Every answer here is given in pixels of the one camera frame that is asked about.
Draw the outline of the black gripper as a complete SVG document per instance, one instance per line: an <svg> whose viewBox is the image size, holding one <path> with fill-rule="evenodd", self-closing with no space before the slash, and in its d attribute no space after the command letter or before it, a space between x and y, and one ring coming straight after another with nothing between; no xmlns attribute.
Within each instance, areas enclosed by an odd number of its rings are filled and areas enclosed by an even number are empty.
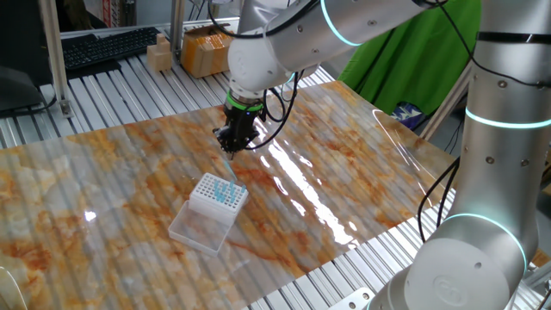
<svg viewBox="0 0 551 310"><path fill-rule="evenodd" d="M259 112L224 107L224 113L226 116L225 126L215 128L213 134L220 143L221 149L226 153L227 158L233 159L234 156L243 151L258 136L258 131L254 127L254 121ZM244 136L239 137L235 142L235 150L233 133Z"/></svg>

